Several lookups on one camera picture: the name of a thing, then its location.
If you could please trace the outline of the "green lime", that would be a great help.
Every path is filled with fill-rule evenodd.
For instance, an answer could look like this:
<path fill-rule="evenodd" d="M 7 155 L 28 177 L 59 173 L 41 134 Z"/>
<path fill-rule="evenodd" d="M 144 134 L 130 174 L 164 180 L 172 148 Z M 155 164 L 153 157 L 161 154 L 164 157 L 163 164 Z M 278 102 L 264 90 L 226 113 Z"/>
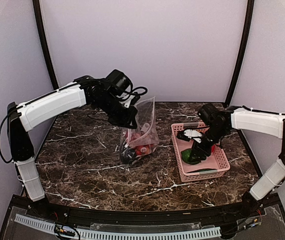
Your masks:
<path fill-rule="evenodd" d="M 180 152 L 181 160 L 189 165 L 197 165 L 201 162 L 201 160 L 197 157 L 191 157 L 192 149 L 187 148 Z"/>

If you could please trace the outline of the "green cucumber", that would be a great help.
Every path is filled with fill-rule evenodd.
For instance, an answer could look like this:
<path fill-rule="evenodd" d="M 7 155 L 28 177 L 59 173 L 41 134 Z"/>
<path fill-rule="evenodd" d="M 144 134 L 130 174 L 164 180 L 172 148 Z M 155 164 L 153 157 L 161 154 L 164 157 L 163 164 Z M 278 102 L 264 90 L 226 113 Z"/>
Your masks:
<path fill-rule="evenodd" d="M 208 172 L 217 172 L 218 169 L 215 168 L 202 168 L 202 169 L 197 169 L 195 171 L 193 171 L 192 173 L 201 173 L 201 172 L 205 172 L 205 174 L 207 174 Z"/>

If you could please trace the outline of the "clear zip top bag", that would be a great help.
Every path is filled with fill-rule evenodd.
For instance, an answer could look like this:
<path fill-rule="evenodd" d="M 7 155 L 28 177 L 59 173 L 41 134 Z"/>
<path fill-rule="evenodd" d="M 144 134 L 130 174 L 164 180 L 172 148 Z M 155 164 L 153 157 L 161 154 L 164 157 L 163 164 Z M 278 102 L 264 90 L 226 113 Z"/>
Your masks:
<path fill-rule="evenodd" d="M 155 102 L 155 98 L 152 97 L 149 99 L 139 101 L 138 103 L 135 104 L 135 108 L 138 110 L 138 113 L 135 117 L 136 122 L 137 122 L 137 128 L 136 129 L 128 129 L 128 128 L 122 128 L 121 129 L 120 144 L 119 144 L 119 159 L 120 159 L 120 153 L 124 150 L 123 145 L 125 143 L 125 134 L 127 131 L 132 131 L 132 132 L 141 131 L 143 133 L 153 134 L 153 135 L 158 136 L 158 133 L 156 130 L 156 102 Z"/>

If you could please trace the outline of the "red lychee bunch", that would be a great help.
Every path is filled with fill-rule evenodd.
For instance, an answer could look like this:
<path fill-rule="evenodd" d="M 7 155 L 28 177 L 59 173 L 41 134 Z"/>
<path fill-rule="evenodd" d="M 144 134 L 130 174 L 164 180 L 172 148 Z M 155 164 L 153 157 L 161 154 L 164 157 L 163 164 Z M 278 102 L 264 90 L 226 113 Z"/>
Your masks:
<path fill-rule="evenodd" d="M 135 149 L 137 157 L 153 153 L 159 144 L 157 134 L 147 134 L 146 132 L 133 132 L 128 130 L 124 137 L 124 150 L 129 148 Z"/>

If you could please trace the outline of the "purple eggplant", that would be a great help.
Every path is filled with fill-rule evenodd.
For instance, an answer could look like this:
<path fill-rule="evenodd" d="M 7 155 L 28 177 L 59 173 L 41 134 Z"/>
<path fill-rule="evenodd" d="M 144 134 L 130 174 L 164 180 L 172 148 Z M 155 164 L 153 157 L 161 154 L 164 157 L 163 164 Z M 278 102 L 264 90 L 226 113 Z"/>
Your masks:
<path fill-rule="evenodd" d="M 137 158 L 137 153 L 134 148 L 126 148 L 120 153 L 120 160 L 123 164 L 130 164 Z"/>

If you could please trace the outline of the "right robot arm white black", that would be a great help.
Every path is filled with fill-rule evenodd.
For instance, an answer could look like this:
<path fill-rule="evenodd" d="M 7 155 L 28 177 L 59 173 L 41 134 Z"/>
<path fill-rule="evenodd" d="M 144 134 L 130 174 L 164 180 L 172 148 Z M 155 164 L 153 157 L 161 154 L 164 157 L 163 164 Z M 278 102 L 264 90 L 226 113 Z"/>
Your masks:
<path fill-rule="evenodd" d="M 198 111 L 198 116 L 208 126 L 208 130 L 195 140 L 189 162 L 196 163 L 211 155 L 212 146 L 232 130 L 247 130 L 267 134 L 282 140 L 281 151 L 276 162 L 244 195 L 237 212 L 248 217 L 257 209 L 260 202 L 274 188 L 285 180 L 285 113 L 257 110 L 246 106 L 229 106 L 219 110 L 207 103 Z"/>

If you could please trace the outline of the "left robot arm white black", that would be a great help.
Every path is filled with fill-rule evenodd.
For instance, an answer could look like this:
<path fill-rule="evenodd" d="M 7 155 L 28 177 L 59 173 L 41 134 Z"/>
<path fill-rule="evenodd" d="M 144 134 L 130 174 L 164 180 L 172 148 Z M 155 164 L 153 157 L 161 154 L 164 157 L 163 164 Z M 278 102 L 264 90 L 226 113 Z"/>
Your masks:
<path fill-rule="evenodd" d="M 2 122 L 7 124 L 11 159 L 4 162 L 15 164 L 36 213 L 42 218 L 49 218 L 53 214 L 53 206 L 44 200 L 45 191 L 29 132 L 51 118 L 85 105 L 104 111 L 111 125 L 136 129 L 138 110 L 135 103 L 140 97 L 132 81 L 123 72 L 113 70 L 105 78 L 85 75 L 28 102 L 12 102 L 7 106 L 7 115 Z"/>

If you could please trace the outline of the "pink perforated plastic basket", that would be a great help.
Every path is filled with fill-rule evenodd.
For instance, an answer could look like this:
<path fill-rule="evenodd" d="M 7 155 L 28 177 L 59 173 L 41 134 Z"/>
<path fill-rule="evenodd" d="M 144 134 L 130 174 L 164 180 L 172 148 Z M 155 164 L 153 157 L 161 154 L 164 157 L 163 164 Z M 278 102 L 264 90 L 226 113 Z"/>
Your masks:
<path fill-rule="evenodd" d="M 184 141 L 177 138 L 177 132 L 185 129 L 194 129 L 204 134 L 208 130 L 202 121 L 187 122 L 187 123 L 173 123 L 171 125 L 171 138 L 174 147 L 176 162 L 179 170 L 180 179 L 182 182 L 194 182 L 207 179 L 215 179 L 223 176 L 230 170 L 230 163 L 222 148 L 216 145 L 215 151 L 206 160 L 201 161 L 199 164 L 191 165 L 182 161 L 181 151 L 190 149 L 193 141 Z M 193 172 L 199 169 L 217 169 L 217 172 Z"/>

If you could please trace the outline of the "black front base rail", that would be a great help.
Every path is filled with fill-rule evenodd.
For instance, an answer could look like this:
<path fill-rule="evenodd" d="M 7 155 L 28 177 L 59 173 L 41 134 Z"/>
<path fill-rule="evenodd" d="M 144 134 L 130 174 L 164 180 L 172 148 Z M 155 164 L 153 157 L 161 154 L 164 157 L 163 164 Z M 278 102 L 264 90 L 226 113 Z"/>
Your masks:
<path fill-rule="evenodd" d="M 36 204 L 14 195 L 1 229 L 2 240 L 68 240 L 15 222 L 16 214 L 49 221 L 63 228 L 121 233 L 164 233 L 220 228 L 209 240 L 285 240 L 285 211 L 277 195 L 243 214 L 240 202 L 200 209 L 153 212 L 91 210 L 58 204 Z"/>

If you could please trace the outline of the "left black frame post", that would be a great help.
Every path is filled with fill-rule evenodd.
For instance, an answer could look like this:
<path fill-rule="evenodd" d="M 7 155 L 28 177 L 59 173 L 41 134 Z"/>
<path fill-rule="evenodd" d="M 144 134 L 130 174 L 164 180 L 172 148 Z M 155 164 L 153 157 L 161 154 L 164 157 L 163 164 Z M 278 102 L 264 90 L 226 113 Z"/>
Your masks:
<path fill-rule="evenodd" d="M 50 54 L 50 50 L 49 50 L 49 46 L 47 42 L 47 36 L 45 33 L 45 25 L 44 25 L 43 16 L 42 16 L 42 10 L 41 10 L 41 1 L 32 0 L 32 5 L 33 5 L 33 12 L 34 12 L 34 17 L 35 17 L 39 42 L 40 42 L 43 58 L 45 61 L 46 69 L 48 72 L 48 76 L 50 79 L 50 83 L 53 89 L 57 90 L 59 88 L 59 84 L 58 84 L 57 77 L 55 74 L 54 65 L 52 62 L 52 58 L 51 58 L 51 54 Z"/>

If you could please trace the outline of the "black frame post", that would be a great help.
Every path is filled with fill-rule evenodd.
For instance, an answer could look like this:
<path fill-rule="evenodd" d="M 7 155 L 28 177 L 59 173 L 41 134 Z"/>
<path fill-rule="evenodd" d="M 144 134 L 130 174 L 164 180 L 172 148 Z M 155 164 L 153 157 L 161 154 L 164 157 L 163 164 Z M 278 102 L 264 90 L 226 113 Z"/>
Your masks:
<path fill-rule="evenodd" d="M 248 39 L 250 35 L 252 17 L 253 17 L 253 12 L 254 12 L 254 5 L 255 5 L 254 0 L 247 1 L 243 30 L 242 30 L 241 40 L 239 44 L 238 54 L 237 54 L 233 74 L 231 77 L 231 81 L 229 84 L 229 88 L 227 91 L 227 95 L 224 101 L 225 107 L 229 106 L 232 102 L 232 99 L 233 99 L 233 96 L 236 90 L 237 82 L 240 76 L 241 68 L 242 68 L 245 53 L 246 53 L 247 43 L 248 43 Z"/>
<path fill-rule="evenodd" d="M 43 58 L 45 61 L 46 69 L 48 72 L 48 76 L 50 79 L 50 83 L 53 89 L 57 90 L 59 88 L 59 84 L 58 84 L 57 77 L 55 74 L 54 65 L 52 62 L 52 58 L 51 58 L 51 54 L 50 54 L 50 50 L 49 50 L 49 46 L 47 42 L 47 36 L 45 33 L 45 25 L 44 25 L 43 16 L 42 16 L 42 10 L 41 10 L 41 1 L 32 0 L 32 5 L 33 5 L 33 12 L 34 12 L 34 17 L 35 17 L 39 42 L 40 42 Z"/>

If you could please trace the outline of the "right black frame post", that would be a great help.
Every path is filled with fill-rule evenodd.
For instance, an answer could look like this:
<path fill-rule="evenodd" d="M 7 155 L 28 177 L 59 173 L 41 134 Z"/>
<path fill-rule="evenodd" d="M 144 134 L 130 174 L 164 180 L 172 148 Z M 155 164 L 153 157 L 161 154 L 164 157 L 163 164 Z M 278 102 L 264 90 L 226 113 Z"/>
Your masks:
<path fill-rule="evenodd" d="M 224 101 L 225 107 L 229 106 L 232 102 L 232 99 L 233 99 L 233 96 L 236 90 L 237 82 L 240 76 L 241 68 L 242 68 L 245 53 L 246 53 L 247 43 L 248 43 L 248 39 L 250 35 L 252 17 L 253 17 L 253 12 L 254 12 L 254 5 L 255 5 L 254 0 L 247 1 L 243 30 L 242 30 L 241 40 L 239 44 L 238 54 L 237 54 L 233 74 L 231 77 L 231 81 L 229 84 L 229 88 L 227 91 L 227 95 Z"/>

